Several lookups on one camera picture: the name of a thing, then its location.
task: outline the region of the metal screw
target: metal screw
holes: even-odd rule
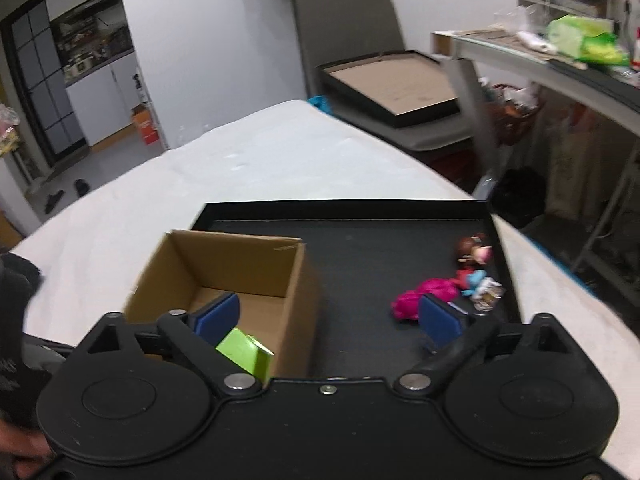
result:
[[[249,374],[231,374],[225,377],[225,386],[232,390],[248,390],[255,384],[255,377]]]
[[[324,386],[320,386],[320,393],[323,395],[334,395],[338,393],[338,388],[332,384],[325,384]]]
[[[400,386],[412,392],[426,390],[431,386],[431,378],[424,374],[407,374],[400,377]]]

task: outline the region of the tile floor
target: tile floor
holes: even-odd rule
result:
[[[147,146],[139,135],[131,134],[101,152],[90,153],[47,182],[28,200],[40,219],[45,221],[78,200],[74,188],[74,182],[78,178],[83,178],[94,190],[161,153],[162,145],[159,140]],[[60,189],[65,191],[64,196],[53,211],[45,215],[44,206],[47,203],[47,196]]]

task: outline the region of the doorway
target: doorway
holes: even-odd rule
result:
[[[15,88],[50,166],[86,145],[66,94],[45,0],[29,0],[0,22]]]

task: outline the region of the white table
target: white table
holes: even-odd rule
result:
[[[470,197],[384,142],[306,103],[284,103],[146,162],[23,241],[16,252],[46,276],[26,331],[77,344],[102,314],[122,310],[162,233],[188,229],[207,202],[342,198]],[[640,343],[519,232],[497,225],[523,317],[557,316],[618,395],[605,459],[638,478]]]

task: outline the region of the blue cloth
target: blue cloth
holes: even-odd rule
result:
[[[317,95],[312,97],[307,101],[309,104],[315,106],[321,112],[324,112],[327,115],[333,115],[334,111],[331,108],[331,104],[329,103],[329,99],[327,99],[323,95]]]
[[[436,350],[459,338],[463,332],[462,322],[427,296],[421,297],[418,303],[418,320],[420,329],[433,341]]]
[[[463,296],[472,296],[476,291],[476,288],[482,283],[482,280],[486,278],[487,274],[485,270],[476,270],[466,277],[466,282],[471,287],[470,289],[463,290]]]

